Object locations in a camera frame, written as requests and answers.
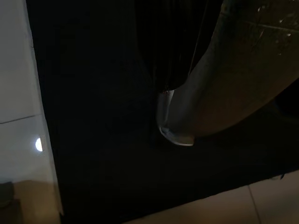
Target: floor tile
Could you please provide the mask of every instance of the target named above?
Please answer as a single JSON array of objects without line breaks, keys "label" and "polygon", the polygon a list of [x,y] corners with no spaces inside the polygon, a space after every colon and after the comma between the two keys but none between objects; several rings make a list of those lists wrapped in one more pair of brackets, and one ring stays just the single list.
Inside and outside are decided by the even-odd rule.
[{"label": "floor tile", "polygon": [[257,224],[247,186],[165,210],[126,224]]},{"label": "floor tile", "polygon": [[299,171],[250,185],[263,224],[299,223]]},{"label": "floor tile", "polygon": [[31,34],[25,27],[23,2],[1,1],[0,123],[41,111]]},{"label": "floor tile", "polygon": [[41,115],[0,125],[0,183],[14,184],[24,224],[59,223],[60,200],[48,146]]}]

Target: dark background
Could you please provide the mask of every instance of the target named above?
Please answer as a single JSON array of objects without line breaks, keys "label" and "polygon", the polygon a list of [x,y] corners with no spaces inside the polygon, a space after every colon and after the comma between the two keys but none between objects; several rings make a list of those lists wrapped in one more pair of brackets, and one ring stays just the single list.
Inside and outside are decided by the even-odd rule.
[{"label": "dark background", "polygon": [[179,148],[157,134],[133,0],[27,0],[65,217],[117,223],[299,168],[298,125],[267,107]]}]

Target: white tile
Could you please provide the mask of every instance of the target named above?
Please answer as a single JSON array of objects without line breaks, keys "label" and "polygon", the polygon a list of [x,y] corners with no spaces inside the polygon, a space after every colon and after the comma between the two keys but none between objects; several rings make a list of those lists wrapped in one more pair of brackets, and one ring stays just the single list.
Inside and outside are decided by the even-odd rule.
[{"label": "white tile", "polygon": [[250,185],[263,224],[299,223],[299,171]]},{"label": "white tile", "polygon": [[178,206],[126,224],[257,224],[247,186]]},{"label": "white tile", "polygon": [[45,128],[41,115],[0,125],[0,183],[14,183],[25,224],[59,223],[60,199]]},{"label": "white tile", "polygon": [[0,1],[0,123],[40,114],[24,1]]}]

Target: tiled floor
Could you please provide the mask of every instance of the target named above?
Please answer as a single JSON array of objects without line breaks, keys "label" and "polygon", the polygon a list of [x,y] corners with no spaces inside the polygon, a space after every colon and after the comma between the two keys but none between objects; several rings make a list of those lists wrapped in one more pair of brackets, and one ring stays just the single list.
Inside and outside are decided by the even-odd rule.
[{"label": "tiled floor", "polygon": [[126,224],[299,223],[299,171],[152,214]]},{"label": "tiled floor", "polygon": [[0,2],[0,30],[0,184],[13,183],[24,224],[58,224],[62,210],[25,1]]}]

